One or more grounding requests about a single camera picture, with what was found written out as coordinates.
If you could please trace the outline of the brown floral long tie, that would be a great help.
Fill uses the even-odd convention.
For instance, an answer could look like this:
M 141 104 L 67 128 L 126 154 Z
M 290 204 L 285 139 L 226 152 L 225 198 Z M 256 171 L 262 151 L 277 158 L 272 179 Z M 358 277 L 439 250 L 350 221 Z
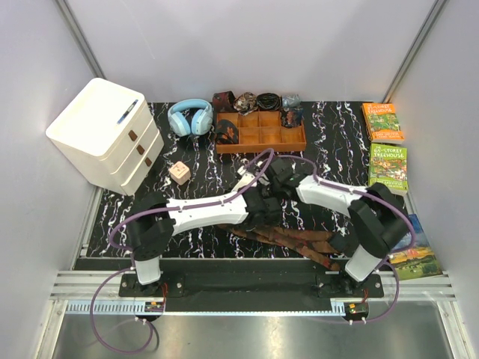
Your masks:
M 340 265 L 328 257 L 328 254 L 339 254 L 339 251 L 329 243 L 333 237 L 332 232 L 271 226 L 247 231 L 231 224 L 220 224 L 217 227 L 245 239 L 288 248 L 330 271 L 340 270 Z

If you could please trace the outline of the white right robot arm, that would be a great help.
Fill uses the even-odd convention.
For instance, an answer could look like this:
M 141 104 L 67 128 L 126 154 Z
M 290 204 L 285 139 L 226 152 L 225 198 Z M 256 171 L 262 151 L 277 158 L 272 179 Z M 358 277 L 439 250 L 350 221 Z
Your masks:
M 367 286 L 367 277 L 392 253 L 406 234 L 415 239 L 407 211 L 385 185 L 345 185 L 320 178 L 316 171 L 301 173 L 284 160 L 274 158 L 264 172 L 272 193 L 308 205 L 339 212 L 350 219 L 359 245 L 344 266 L 340 288 L 357 296 Z

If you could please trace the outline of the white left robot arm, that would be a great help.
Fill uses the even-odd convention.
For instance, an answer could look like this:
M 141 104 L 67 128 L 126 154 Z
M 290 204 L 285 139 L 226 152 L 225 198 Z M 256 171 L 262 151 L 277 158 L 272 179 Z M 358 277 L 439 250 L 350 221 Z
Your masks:
M 126 232 L 137 274 L 135 287 L 146 296 L 155 295 L 161 289 L 159 257 L 171 237 L 219 224 L 232 224 L 246 231 L 274 227 L 282 216 L 281 201 L 276 197 L 263 197 L 255 186 L 242 194 L 232 191 L 194 200 L 154 195 L 143 202 L 139 211 L 147 214 L 134 214 L 134 220 L 126 225 Z

